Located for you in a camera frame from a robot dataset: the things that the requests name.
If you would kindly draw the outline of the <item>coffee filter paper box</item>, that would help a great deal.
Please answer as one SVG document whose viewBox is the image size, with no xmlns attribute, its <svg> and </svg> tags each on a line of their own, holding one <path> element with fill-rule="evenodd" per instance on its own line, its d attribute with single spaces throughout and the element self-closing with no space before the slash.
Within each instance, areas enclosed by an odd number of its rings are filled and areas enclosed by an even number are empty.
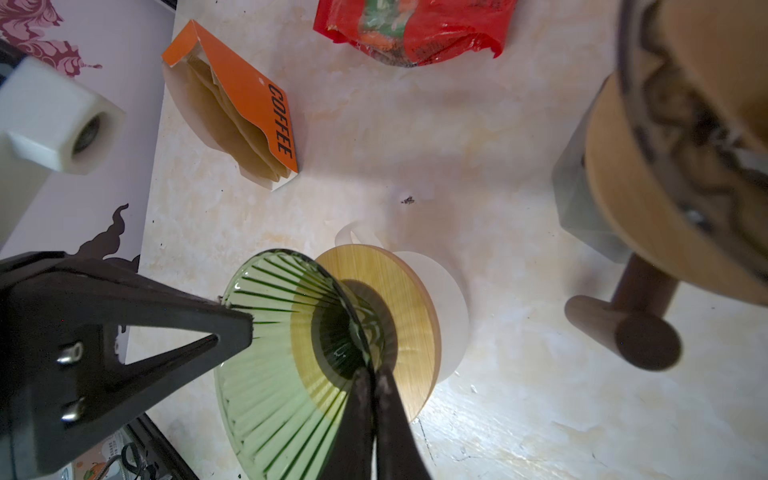
<svg viewBox="0 0 768 480">
<path fill-rule="evenodd" d="M 194 20 L 162 54 L 171 99 L 195 135 L 272 192 L 299 174 L 287 94 Z"/>
</svg>

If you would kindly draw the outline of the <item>frosted white glass pitcher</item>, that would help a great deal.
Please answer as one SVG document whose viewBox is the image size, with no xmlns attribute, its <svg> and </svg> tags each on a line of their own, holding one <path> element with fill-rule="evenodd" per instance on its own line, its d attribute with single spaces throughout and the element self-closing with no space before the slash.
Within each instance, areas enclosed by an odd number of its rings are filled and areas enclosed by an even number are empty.
<svg viewBox="0 0 768 480">
<path fill-rule="evenodd" d="M 336 235 L 334 247 L 363 245 L 392 254 L 407 265 L 428 293 L 437 315 L 440 355 L 436 383 L 451 376 L 463 361 L 470 343 L 467 300 L 458 282 L 436 260 L 413 251 L 391 251 L 362 221 L 345 225 Z"/>
</svg>

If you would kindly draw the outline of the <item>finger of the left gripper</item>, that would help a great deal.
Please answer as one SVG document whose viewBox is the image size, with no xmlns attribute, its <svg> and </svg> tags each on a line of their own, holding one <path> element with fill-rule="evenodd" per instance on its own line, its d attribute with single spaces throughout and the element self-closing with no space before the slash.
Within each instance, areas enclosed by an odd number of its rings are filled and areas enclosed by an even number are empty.
<svg viewBox="0 0 768 480">
<path fill-rule="evenodd" d="M 248 347 L 252 320 L 62 252 L 1 263 L 1 475 L 54 473 Z"/>
</svg>

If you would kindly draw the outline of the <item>wooden dripper ring stand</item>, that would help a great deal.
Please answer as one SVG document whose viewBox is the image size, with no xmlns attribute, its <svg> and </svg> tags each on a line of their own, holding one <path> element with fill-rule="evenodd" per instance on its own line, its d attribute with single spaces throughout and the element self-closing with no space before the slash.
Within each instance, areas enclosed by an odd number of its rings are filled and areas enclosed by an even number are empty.
<svg viewBox="0 0 768 480">
<path fill-rule="evenodd" d="M 634 253 L 679 281 L 767 304 L 767 285 L 685 219 L 652 175 L 630 133 L 614 74 L 605 79 L 589 115 L 585 168 L 599 210 Z"/>
</svg>

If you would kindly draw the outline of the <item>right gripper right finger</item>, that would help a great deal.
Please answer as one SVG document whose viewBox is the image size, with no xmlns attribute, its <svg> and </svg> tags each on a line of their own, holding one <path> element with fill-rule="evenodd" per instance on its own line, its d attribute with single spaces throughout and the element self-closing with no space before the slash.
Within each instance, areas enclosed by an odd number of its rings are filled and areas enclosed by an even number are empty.
<svg viewBox="0 0 768 480">
<path fill-rule="evenodd" d="M 374 412 L 377 478 L 430 480 L 389 367 L 383 366 L 376 374 Z"/>
</svg>

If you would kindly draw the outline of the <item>green glass dripper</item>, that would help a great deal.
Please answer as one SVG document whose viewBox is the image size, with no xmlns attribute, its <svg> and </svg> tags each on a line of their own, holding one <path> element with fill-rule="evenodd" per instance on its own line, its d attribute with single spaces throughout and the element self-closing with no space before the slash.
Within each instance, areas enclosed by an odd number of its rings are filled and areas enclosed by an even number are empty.
<svg viewBox="0 0 768 480">
<path fill-rule="evenodd" d="M 250 315 L 252 343 L 214 371 L 225 431 L 250 479 L 315 479 L 353 376 L 386 345 L 370 303 L 311 258 L 263 251 L 230 280 L 225 306 Z"/>
</svg>

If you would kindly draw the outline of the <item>grey glass pitcher wooden handle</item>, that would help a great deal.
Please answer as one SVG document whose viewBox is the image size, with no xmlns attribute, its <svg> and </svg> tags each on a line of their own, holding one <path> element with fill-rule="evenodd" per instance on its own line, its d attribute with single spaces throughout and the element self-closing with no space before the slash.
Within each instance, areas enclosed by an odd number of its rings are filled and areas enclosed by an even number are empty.
<svg viewBox="0 0 768 480">
<path fill-rule="evenodd" d="M 560 226 L 609 260 L 625 266 L 609 301 L 585 295 L 565 304 L 566 319 L 629 364 L 647 371 L 675 366 L 683 352 L 677 330 L 664 315 L 678 281 L 623 242 L 601 214 L 588 186 L 586 141 L 593 110 L 582 117 L 552 172 Z"/>
</svg>

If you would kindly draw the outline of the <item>brown paper coffee filter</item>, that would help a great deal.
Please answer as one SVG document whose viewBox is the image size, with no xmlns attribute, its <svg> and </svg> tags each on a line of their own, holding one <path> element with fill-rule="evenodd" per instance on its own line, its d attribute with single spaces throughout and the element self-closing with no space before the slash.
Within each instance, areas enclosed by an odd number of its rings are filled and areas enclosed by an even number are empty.
<svg viewBox="0 0 768 480">
<path fill-rule="evenodd" d="M 664 1 L 671 55 L 748 146 L 767 152 L 767 3 Z"/>
</svg>

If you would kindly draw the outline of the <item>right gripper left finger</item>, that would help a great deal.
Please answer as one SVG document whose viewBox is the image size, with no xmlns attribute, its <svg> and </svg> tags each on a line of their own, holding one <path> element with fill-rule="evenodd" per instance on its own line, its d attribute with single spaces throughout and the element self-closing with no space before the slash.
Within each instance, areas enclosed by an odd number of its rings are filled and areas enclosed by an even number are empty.
<svg viewBox="0 0 768 480">
<path fill-rule="evenodd" d="M 353 376 L 342 421 L 319 478 L 369 480 L 373 440 L 372 376 L 367 368 L 362 367 Z"/>
</svg>

